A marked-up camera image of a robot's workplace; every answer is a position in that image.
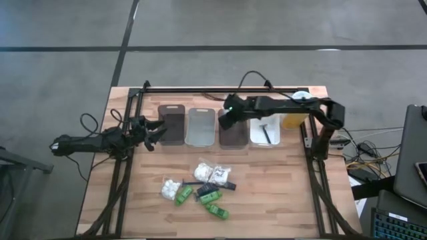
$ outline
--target cable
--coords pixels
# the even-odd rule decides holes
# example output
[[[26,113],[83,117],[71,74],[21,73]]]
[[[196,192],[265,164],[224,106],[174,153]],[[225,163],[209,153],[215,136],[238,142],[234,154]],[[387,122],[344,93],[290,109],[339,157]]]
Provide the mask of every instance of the cable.
[[[339,137],[343,137],[343,138],[345,138],[345,139],[350,140],[350,142],[352,143],[352,145],[354,146],[354,148],[355,148],[355,149],[357,149],[357,148],[358,148],[358,146],[356,145],[356,142],[354,142],[351,138],[349,138],[349,137],[347,137],[347,136],[345,136],[345,135],[342,135],[342,134],[338,134],[338,136],[339,136]]]
[[[362,138],[365,138],[365,137],[370,137],[370,136],[374,136],[374,135],[378,135],[378,134],[391,133],[391,132],[402,131],[402,130],[403,129],[395,129],[395,130],[389,130],[389,131],[382,131],[382,132],[379,132],[379,133],[372,133],[372,134],[368,134],[368,135],[365,135],[365,136],[357,137],[354,140],[358,140],[358,139],[362,139]]]
[[[86,127],[86,125],[83,123],[83,117],[84,116],[88,116],[88,117],[90,117],[90,118],[92,118],[92,120],[95,122],[95,124],[96,124],[96,127],[95,127],[95,130],[90,130],[88,127]],[[88,114],[88,113],[84,113],[84,114],[82,114],[82,115],[80,115],[80,124],[81,124],[81,126],[86,130],[86,131],[88,131],[88,132],[90,132],[91,134],[89,134],[88,136],[90,137],[90,136],[92,136],[92,135],[97,135],[97,134],[99,134],[99,133],[97,133],[96,131],[98,130],[98,127],[99,127],[99,124],[98,124],[98,121],[96,121],[96,119],[95,119],[95,117],[94,116],[92,116],[91,114]]]
[[[13,203],[13,201],[15,200],[15,190],[14,190],[14,188],[13,188],[13,184],[12,184],[12,176],[11,176],[11,173],[8,171],[8,170],[6,170],[6,174],[7,174],[7,176],[9,177],[9,180],[8,180],[8,182],[9,182],[9,187],[11,188],[11,202],[9,203],[9,206],[7,206],[7,208],[6,208],[6,212],[3,214],[3,216],[1,217],[1,219],[0,219],[0,224],[3,222],[3,220],[5,219],[5,217],[6,217],[6,215],[7,215],[7,213],[9,212],[9,210],[10,210],[10,208],[11,208],[11,206],[12,206],[12,203]]]
[[[376,159],[373,159],[373,160],[365,160],[365,161],[369,161],[369,162],[373,162],[373,161],[379,161],[379,160],[383,160],[383,159],[387,159],[387,158],[389,158],[389,157],[393,157],[393,156],[397,156],[397,155],[399,155],[399,153],[395,153],[398,149],[399,149],[399,147],[398,148],[396,148],[390,155],[388,155],[388,156],[385,156],[385,157],[379,157],[379,158],[376,158]]]
[[[355,168],[352,168],[352,167],[347,166],[347,169],[349,169],[349,170],[355,170],[355,169],[361,169],[361,168],[363,168],[363,167],[372,167],[372,168],[374,168],[375,170],[377,170],[381,175],[383,175],[384,177],[387,177],[387,175],[385,175],[385,174],[381,171],[381,169],[379,169],[378,167],[376,167],[376,166],[372,165],[372,163],[362,164],[362,163],[357,163],[357,162],[355,162],[355,163],[351,163],[351,165],[352,165],[352,164],[360,164],[360,166],[355,167]]]
[[[393,149],[393,148],[397,148],[399,146],[400,146],[400,144],[396,145],[396,146],[393,146],[393,147],[375,147],[375,149]]]
[[[225,99],[222,99],[221,97],[215,97],[213,95],[210,95],[209,93],[201,93],[201,95],[204,96],[206,99],[212,101],[225,101]]]
[[[255,73],[258,76],[260,76],[264,81],[268,81],[268,79],[266,77],[264,77],[264,75],[262,75],[259,71],[251,70],[251,71],[248,71],[247,73],[245,73],[245,75],[243,75],[242,80],[240,80],[238,89],[240,89],[240,87],[242,87],[243,82],[245,81],[246,76],[248,76],[251,73]]]
[[[97,164],[95,164],[94,166],[92,166],[91,170],[93,170],[94,168],[96,168],[98,165],[102,164],[103,162],[107,161],[108,159],[110,159],[111,157],[107,157],[106,159],[98,162]]]
[[[353,146],[354,146],[354,150],[356,151],[356,156],[354,156],[354,157],[352,157],[351,159],[350,159],[350,162],[358,162],[358,161],[360,161],[360,162],[362,162],[362,163],[364,163],[364,161],[363,161],[363,159],[361,159],[360,158],[360,152],[359,152],[359,149],[357,148],[357,144],[356,144],[356,142],[354,141],[354,139],[353,139],[353,136],[350,134],[350,132],[349,131],[347,131],[347,129],[345,128],[345,127],[343,127],[342,128],[347,134],[348,134],[348,137],[350,138],[350,141],[352,142],[352,144],[353,144]],[[377,179],[380,179],[381,177],[380,177],[380,175],[379,174],[377,174],[377,172],[375,172],[375,170],[371,167],[371,166],[367,166],[367,168],[369,168],[369,170],[371,170],[371,172],[373,172],[373,174],[375,174],[375,176],[377,177]]]
[[[259,71],[251,70],[251,71],[248,71],[247,73],[245,73],[245,75],[243,75],[242,80],[240,80],[238,89],[240,89],[240,87],[242,87],[243,82],[245,81],[246,76],[248,76],[250,73],[255,73],[258,76],[260,76],[264,81],[267,81],[267,82],[270,83],[270,81],[266,77],[264,77],[264,75],[262,75]],[[271,85],[270,91],[272,91],[274,93],[278,93],[278,94],[280,94],[280,95],[282,95],[284,97],[287,97],[289,100],[291,100],[291,101],[293,101],[294,103],[297,103],[297,104],[304,104],[304,103],[311,103],[311,102],[318,101],[317,97],[314,97],[312,99],[301,99],[301,100],[298,101],[298,100],[294,99],[293,97],[289,96],[288,94],[282,93],[282,92],[274,89],[272,85]]]
[[[113,113],[117,113],[119,115],[119,118],[117,118]],[[120,112],[117,109],[111,109],[109,111],[109,114],[111,114],[111,116],[119,122],[118,127],[120,127],[120,123],[127,123],[127,121],[123,121],[123,117],[121,116]]]
[[[79,164],[76,160],[74,160],[74,159],[70,158],[70,156],[68,156],[68,155],[66,155],[65,157],[66,157],[66,158],[68,158],[68,159],[70,159],[71,161],[73,161],[75,164],[77,164],[77,169],[79,170],[80,177],[81,177],[83,180],[85,180],[85,181],[86,181],[86,183],[87,183],[87,179],[83,176],[83,174],[81,174],[81,171],[80,171],[80,164]]]
[[[347,130],[349,132],[355,132],[355,131],[378,131],[378,130],[389,130],[389,129],[403,129],[403,127],[383,127],[383,128],[377,128],[377,129],[353,129],[353,130]]]

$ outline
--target clear plastic tray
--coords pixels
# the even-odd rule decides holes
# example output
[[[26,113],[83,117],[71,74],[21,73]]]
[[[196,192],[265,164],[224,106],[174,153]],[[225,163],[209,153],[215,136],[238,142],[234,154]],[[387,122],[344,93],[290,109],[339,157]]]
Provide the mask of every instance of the clear plastic tray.
[[[193,147],[212,146],[215,143],[215,121],[213,109],[190,109],[185,143]]]

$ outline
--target white plastic tray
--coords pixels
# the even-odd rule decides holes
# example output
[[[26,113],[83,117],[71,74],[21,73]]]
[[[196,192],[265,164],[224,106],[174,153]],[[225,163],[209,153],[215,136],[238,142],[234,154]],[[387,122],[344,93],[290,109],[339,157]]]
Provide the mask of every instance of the white plastic tray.
[[[271,144],[262,130],[261,125],[266,125],[266,131],[270,138]],[[263,117],[260,120],[250,119],[250,139],[252,143],[259,146],[274,146],[280,143],[280,116],[278,114],[269,117]]]

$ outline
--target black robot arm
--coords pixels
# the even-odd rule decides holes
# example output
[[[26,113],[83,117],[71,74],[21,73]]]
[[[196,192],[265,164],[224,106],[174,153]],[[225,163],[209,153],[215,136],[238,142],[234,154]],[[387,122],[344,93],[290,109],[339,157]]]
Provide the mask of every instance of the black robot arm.
[[[326,113],[321,106],[326,106]],[[240,98],[237,94],[228,95],[224,101],[224,109],[229,111],[218,121],[223,129],[229,129],[238,121],[261,119],[275,113],[310,113],[322,125],[318,137],[312,141],[312,157],[327,159],[331,136],[335,130],[344,126],[345,107],[329,98],[289,99],[279,100],[267,96]]]
[[[72,153],[108,153],[116,159],[124,159],[126,150],[144,143],[148,151],[153,151],[166,128],[154,131],[163,124],[163,121],[149,121],[144,116],[131,118],[129,133],[120,127],[110,127],[96,137],[70,137],[61,135],[50,146],[55,156],[66,156]]]

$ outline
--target keyboard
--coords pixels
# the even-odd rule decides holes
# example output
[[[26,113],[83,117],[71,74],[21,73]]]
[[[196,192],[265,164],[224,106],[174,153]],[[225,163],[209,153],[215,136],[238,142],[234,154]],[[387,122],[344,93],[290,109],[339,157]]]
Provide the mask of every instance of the keyboard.
[[[373,237],[381,239],[427,240],[427,227],[377,208],[372,208],[371,232]]]

